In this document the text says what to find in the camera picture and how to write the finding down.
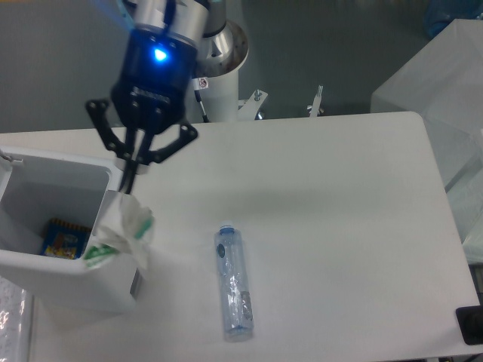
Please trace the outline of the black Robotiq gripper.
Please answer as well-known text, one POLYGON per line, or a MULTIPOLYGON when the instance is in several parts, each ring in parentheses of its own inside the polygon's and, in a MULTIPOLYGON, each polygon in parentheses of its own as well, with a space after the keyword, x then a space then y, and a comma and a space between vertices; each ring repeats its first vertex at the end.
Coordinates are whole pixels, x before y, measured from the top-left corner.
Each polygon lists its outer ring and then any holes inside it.
POLYGON ((185 117, 186 89, 196 55, 195 47, 179 39, 147 29, 131 31, 122 70, 110 95, 126 127, 124 141, 115 135, 108 122, 108 99, 86 102, 85 109, 104 147, 124 162, 120 192, 129 195, 133 191, 141 166, 164 162, 198 137, 198 131, 189 122, 182 122, 177 139, 160 149, 150 149, 155 134, 185 117), (136 129, 145 132, 134 151, 136 129))

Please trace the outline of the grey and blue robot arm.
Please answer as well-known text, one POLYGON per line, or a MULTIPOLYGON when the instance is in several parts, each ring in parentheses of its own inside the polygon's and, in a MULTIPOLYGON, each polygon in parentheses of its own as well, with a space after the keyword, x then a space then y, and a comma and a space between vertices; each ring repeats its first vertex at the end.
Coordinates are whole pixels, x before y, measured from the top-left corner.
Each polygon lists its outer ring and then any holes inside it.
POLYGON ((123 1, 133 8, 125 57, 107 98, 85 108, 105 148, 123 161, 129 195, 141 167, 194 141, 185 97, 211 9, 209 1, 123 1))

